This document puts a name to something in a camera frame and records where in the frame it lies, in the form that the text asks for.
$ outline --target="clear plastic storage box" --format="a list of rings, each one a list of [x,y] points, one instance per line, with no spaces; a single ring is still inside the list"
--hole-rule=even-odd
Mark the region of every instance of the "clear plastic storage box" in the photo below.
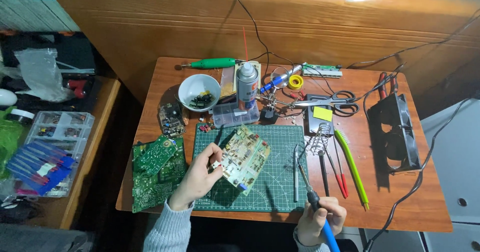
[[[216,127],[232,127],[241,124],[251,124],[260,120],[260,112],[257,103],[249,111],[241,111],[238,109],[237,102],[216,105],[212,109],[213,124]]]
[[[60,198],[70,193],[94,121],[87,112],[40,111],[36,115],[25,144],[41,140],[65,150],[76,161],[71,173],[44,197]]]

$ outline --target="cutting mat ruler markings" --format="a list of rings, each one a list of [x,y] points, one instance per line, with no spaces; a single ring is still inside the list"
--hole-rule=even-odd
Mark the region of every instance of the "cutting mat ruler markings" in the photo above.
[[[203,151],[208,144],[217,138],[219,129],[201,132],[197,124],[193,157]],[[195,201],[194,210],[202,211],[245,211],[245,212],[280,212],[289,213],[293,210],[302,211],[307,200],[304,186],[298,188],[298,201],[293,202],[293,149],[298,144],[300,150],[305,147],[303,127],[301,126],[247,126],[257,133],[272,148],[266,164],[248,196],[241,194],[227,180],[220,179],[206,196]],[[220,148],[224,148],[230,135],[236,127],[227,127],[222,131]],[[305,154],[300,157],[300,163],[308,174]]]

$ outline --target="wooden headboard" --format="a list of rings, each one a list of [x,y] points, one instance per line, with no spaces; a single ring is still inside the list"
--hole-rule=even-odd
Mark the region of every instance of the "wooden headboard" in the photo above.
[[[236,0],[57,1],[141,102],[158,57],[243,59],[242,27],[249,57],[265,52]],[[445,39],[480,8],[480,0],[241,1],[271,52],[298,63],[343,67]],[[445,44],[366,69],[393,71],[406,61],[402,72],[424,117],[478,85],[479,46],[480,20]],[[271,57],[270,63],[286,61]]]

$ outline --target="white mouse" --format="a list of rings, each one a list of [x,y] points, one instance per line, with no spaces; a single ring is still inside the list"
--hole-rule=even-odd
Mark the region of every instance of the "white mouse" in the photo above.
[[[13,106],[17,103],[17,96],[7,90],[7,89],[0,89],[0,106]]]

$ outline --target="spray can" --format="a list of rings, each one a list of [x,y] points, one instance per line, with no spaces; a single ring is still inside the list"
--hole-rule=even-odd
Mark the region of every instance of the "spray can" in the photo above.
[[[249,111],[254,108],[257,97],[260,73],[249,62],[237,69],[237,105],[239,110]]]

